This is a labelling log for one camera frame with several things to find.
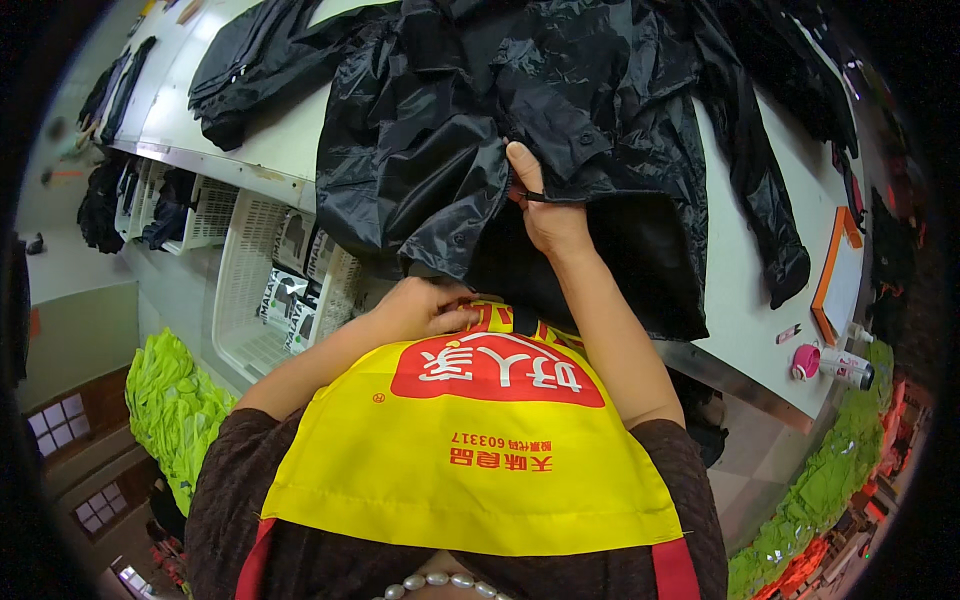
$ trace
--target white table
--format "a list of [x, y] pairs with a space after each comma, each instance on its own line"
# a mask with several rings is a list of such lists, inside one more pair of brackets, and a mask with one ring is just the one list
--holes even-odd
[[[156, 4], [132, 37], [132, 52], [147, 36], [155, 35], [157, 44], [113, 146], [315, 212], [315, 158], [329, 86], [255, 124], [243, 146], [228, 153], [203, 137], [199, 121], [187, 110], [194, 70], [210, 41], [222, 25], [256, 2], [207, 0], [183, 26], [175, 22], [187, 2], [168, 12], [162, 11], [163, 3]], [[324, 0], [312, 22], [374, 2]], [[790, 193], [797, 229], [810, 253], [810, 281], [780, 309], [770, 310], [755, 238], [733, 196], [728, 164], [717, 147], [710, 119], [696, 102], [707, 160], [710, 337], [692, 344], [658, 343], [658, 348], [669, 366], [808, 431], [831, 380], [822, 375], [807, 382], [792, 380], [789, 364], [800, 344], [822, 343], [809, 307], [827, 255], [836, 207], [847, 204], [846, 190], [830, 162], [829, 144], [810, 138], [792, 115], [762, 91], [757, 98]], [[862, 161], [853, 160], [852, 168], [866, 199], [869, 184], [864, 181]], [[777, 334], [797, 323], [803, 332], [775, 345]]]

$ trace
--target apron logo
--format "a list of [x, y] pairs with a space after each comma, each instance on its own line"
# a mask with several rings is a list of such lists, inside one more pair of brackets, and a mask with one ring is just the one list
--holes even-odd
[[450, 394], [477, 400], [546, 401], [601, 408], [603, 397], [575, 362], [513, 333], [480, 331], [417, 342], [400, 355], [396, 396]]

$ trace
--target jacket sleeve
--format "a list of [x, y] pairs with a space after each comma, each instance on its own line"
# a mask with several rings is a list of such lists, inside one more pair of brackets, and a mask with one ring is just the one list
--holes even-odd
[[719, 20], [704, 0], [689, 5], [701, 54], [700, 89], [717, 143], [730, 161], [733, 192], [756, 236], [770, 307], [799, 293], [810, 276], [810, 255], [800, 241], [780, 166], [770, 147], [754, 86]]

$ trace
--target hand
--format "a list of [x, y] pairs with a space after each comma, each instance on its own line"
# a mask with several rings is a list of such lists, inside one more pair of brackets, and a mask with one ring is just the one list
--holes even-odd
[[[520, 181], [531, 192], [543, 193], [540, 162], [520, 142], [507, 145], [507, 158]], [[583, 204], [552, 204], [521, 199], [523, 225], [537, 250], [554, 260], [571, 252], [593, 250]]]
[[459, 283], [436, 284], [407, 277], [394, 286], [366, 317], [381, 345], [410, 342], [462, 331], [480, 322], [475, 310], [457, 310], [477, 295]]

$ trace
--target white bottle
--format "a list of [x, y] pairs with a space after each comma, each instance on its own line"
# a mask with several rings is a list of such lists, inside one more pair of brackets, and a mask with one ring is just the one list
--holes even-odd
[[850, 326], [847, 327], [847, 331], [850, 333], [850, 337], [858, 342], [871, 344], [874, 341], [874, 336], [859, 323], [851, 323]]

